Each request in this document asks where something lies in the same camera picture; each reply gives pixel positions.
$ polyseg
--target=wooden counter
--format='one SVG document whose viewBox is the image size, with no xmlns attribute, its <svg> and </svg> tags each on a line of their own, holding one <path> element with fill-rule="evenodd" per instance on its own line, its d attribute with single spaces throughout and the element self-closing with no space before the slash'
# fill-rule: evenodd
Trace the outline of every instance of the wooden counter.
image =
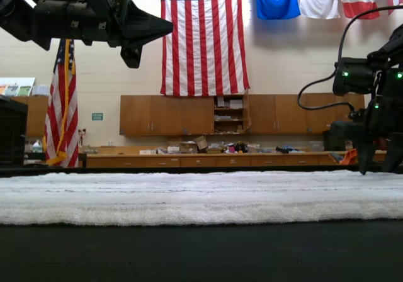
<svg viewBox="0 0 403 282">
<path fill-rule="evenodd" d="M 375 161 L 386 152 L 377 151 Z M 336 163 L 329 152 L 244 153 L 244 154 L 89 154 L 87 167 L 264 167 L 329 166 Z"/>
</svg>

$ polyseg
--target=countertop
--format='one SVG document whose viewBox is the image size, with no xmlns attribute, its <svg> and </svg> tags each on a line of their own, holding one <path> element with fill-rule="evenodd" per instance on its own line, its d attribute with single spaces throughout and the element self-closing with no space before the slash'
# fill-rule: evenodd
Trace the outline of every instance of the countertop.
<svg viewBox="0 0 403 282">
<path fill-rule="evenodd" d="M 124 157 L 248 157 L 248 156 L 308 156 L 308 155 L 328 155 L 330 151 L 326 152 L 291 152 L 289 154 L 282 154 L 279 152 L 273 153 L 221 153 L 221 154 L 156 154 L 156 155 L 140 155 L 140 154 L 88 154 L 87 158 L 124 158 Z M 344 155 L 346 151 L 336 152 Z M 377 151 L 376 154 L 386 154 L 386 151 Z"/>
</svg>

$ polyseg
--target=white towel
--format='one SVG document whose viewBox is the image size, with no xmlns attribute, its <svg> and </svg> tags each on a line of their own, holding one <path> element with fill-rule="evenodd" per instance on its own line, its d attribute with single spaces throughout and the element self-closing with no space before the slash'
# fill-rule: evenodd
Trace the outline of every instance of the white towel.
<svg viewBox="0 0 403 282">
<path fill-rule="evenodd" d="M 403 176 L 358 172 L 0 178 L 0 223 L 206 225 L 403 218 Z"/>
</svg>

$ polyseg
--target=american flag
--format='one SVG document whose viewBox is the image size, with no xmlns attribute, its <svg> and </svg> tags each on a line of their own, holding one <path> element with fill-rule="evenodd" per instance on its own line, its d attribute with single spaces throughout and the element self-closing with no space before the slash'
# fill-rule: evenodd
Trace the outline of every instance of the american flag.
<svg viewBox="0 0 403 282">
<path fill-rule="evenodd" d="M 53 69 L 48 111 L 45 120 L 44 148 L 47 164 L 78 166 L 78 108 L 74 41 L 60 40 Z"/>
<path fill-rule="evenodd" d="M 242 0 L 161 0 L 161 94 L 220 96 L 249 89 Z"/>
</svg>

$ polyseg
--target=green sign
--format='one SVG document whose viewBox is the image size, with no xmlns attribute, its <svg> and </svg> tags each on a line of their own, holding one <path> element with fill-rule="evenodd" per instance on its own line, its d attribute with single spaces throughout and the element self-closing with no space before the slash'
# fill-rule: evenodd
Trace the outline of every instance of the green sign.
<svg viewBox="0 0 403 282">
<path fill-rule="evenodd" d="M 93 113 L 93 120 L 103 120 L 103 113 Z"/>
</svg>

